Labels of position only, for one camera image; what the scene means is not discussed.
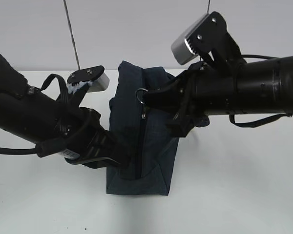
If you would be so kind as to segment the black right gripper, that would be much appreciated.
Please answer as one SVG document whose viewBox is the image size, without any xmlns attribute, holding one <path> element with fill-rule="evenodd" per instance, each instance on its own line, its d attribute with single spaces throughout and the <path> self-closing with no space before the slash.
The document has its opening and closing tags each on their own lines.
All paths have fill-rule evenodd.
<svg viewBox="0 0 293 234">
<path fill-rule="evenodd" d="M 197 62 L 178 75 L 176 82 L 176 89 L 143 94 L 147 107 L 174 114 L 166 123 L 171 136 L 186 137 L 193 128 L 208 126 L 209 116 L 237 113 L 236 74 L 221 75 L 207 63 Z"/>
</svg>

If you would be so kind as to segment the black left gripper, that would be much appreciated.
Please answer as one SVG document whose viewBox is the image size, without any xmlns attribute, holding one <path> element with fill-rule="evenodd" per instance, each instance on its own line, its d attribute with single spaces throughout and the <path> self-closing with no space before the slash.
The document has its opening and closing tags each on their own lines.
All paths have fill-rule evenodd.
<svg viewBox="0 0 293 234">
<path fill-rule="evenodd" d="M 138 140 L 136 131 L 108 131 L 100 123 L 101 114 L 85 107 L 69 107 L 65 111 L 68 164 L 109 169 L 109 180 L 139 179 Z"/>
</svg>

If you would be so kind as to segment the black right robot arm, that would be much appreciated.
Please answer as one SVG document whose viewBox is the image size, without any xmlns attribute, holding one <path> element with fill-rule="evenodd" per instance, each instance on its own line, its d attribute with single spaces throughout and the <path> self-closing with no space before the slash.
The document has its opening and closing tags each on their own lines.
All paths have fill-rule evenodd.
<svg viewBox="0 0 293 234">
<path fill-rule="evenodd" d="M 173 137 L 208 126 L 210 116 L 228 116 L 241 128 L 260 127 L 293 117 L 293 56 L 251 63 L 240 59 L 226 75 L 199 61 L 146 91 L 143 101 L 172 115 L 166 126 Z"/>
</svg>

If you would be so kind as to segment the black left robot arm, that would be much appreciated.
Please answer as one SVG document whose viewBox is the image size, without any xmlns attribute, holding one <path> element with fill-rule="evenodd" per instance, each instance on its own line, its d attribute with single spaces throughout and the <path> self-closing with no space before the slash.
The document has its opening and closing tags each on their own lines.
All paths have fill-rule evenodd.
<svg viewBox="0 0 293 234">
<path fill-rule="evenodd" d="M 0 129 L 33 144 L 26 149 L 0 147 L 0 155 L 61 155 L 71 165 L 128 168 L 129 148 L 101 125 L 99 112 L 81 106 L 87 93 L 108 85 L 99 65 L 77 70 L 68 79 L 51 73 L 36 87 L 0 54 Z"/>
</svg>

